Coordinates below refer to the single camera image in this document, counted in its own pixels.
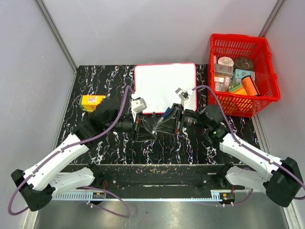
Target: plastic container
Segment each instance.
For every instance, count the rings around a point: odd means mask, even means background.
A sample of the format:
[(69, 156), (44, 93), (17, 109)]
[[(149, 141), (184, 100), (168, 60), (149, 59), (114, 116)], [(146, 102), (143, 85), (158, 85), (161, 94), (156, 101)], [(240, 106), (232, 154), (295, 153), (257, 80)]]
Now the plastic container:
[[(249, 57), (254, 62), (255, 84), (261, 96), (237, 95), (217, 92), (214, 89), (214, 55), (231, 57)], [(271, 63), (271, 52), (268, 42), (263, 37), (250, 37), (236, 34), (212, 34), (211, 51), (208, 69), (208, 85), (217, 95), (226, 115), (253, 117), (271, 102), (278, 101), (281, 94), (278, 88), (277, 75)], [(208, 92), (208, 104), (216, 100)]]

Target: glossy gray floor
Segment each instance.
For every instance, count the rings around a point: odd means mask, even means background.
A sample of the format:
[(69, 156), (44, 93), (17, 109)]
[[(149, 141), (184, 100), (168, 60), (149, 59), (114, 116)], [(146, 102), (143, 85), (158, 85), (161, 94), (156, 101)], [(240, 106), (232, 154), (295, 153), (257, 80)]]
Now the glossy gray floor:
[[(35, 229), (287, 229), (281, 207), (265, 194), (254, 193), (235, 207), (211, 207), (198, 202), (129, 202), (130, 219), (121, 219), (85, 203), (52, 201), (39, 211)], [(103, 207), (125, 213), (120, 202)]]

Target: yellow box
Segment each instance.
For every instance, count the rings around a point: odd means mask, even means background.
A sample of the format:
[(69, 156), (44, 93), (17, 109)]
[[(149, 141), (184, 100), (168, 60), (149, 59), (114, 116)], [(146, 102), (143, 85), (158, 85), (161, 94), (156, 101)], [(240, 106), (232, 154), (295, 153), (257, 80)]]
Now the yellow box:
[(79, 106), (83, 111), (95, 111), (96, 106), (102, 102), (105, 95), (82, 95)]

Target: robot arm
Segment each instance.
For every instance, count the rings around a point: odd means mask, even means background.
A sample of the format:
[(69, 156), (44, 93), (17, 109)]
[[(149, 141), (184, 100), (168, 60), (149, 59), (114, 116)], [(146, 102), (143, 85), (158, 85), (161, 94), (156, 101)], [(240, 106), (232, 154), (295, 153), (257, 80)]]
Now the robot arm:
[[(187, 99), (187, 94), (184, 94), (181, 99)], [(301, 186), (273, 162), (288, 169), (303, 181), (297, 163), (289, 157), (282, 160), (279, 157), (268, 155), (240, 138), (237, 138), (240, 144), (237, 143), (234, 139), (235, 136), (222, 123), (223, 120), (224, 117), (217, 105), (207, 105), (198, 114), (192, 110), (184, 110), (181, 104), (173, 104), (167, 116), (161, 122), (155, 124), (152, 130), (172, 135), (180, 134), (183, 128), (201, 130), (207, 146), (218, 148), (240, 159), (255, 170), (249, 171), (236, 166), (226, 166), (220, 174), (215, 175), (217, 182), (222, 187), (226, 182), (232, 185), (250, 187), (266, 193), (276, 204), (287, 207)], [(254, 154), (244, 146), (264, 156), (268, 161), (263, 160), (259, 155)]]
[[(156, 136), (143, 120), (142, 111), (146, 108), (143, 99), (132, 101), (132, 113), (120, 117), (112, 131), (125, 132), (133, 141), (155, 140)], [(66, 175), (58, 175), (72, 160), (95, 147), (100, 139), (75, 145), (65, 150), (65, 146), (97, 136), (111, 126), (118, 115), (119, 106), (110, 99), (104, 100), (74, 128), (73, 132), (42, 161), (25, 171), (15, 170), (11, 177), (16, 186), (21, 184), (29, 175), (32, 177), (20, 189), (20, 193), (27, 202), (31, 211), (36, 211), (47, 205), (52, 197), (63, 192), (82, 186), (100, 187), (103, 182), (103, 173), (96, 165), (89, 165), (83, 169)], [(58, 153), (46, 162), (35, 174), (34, 170), (50, 156)]]

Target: marble pattern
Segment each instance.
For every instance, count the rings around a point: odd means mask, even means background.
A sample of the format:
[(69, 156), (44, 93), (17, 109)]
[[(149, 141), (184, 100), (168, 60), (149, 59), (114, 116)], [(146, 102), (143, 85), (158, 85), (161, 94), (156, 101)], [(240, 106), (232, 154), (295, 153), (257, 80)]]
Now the marble pattern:
[[(197, 65), (197, 85), (207, 84), (207, 65)], [(80, 66), (75, 80), (66, 115), (62, 124), (58, 145), (81, 121), (86, 112), (79, 108), (82, 94), (101, 94), (121, 102), (127, 85), (134, 87), (134, 65)], [(198, 112), (207, 104), (205, 89), (197, 91)], [(130, 112), (125, 106), (124, 112)], [(145, 121), (153, 125), (155, 118), (145, 115)], [(259, 147), (250, 118), (229, 116), (229, 121), (238, 136)], [(98, 145), (72, 161), (72, 164), (224, 164), (241, 163), (238, 159), (219, 150), (206, 147), (199, 131), (183, 130), (180, 136), (158, 133), (155, 142), (132, 143), (125, 133), (109, 132)]]

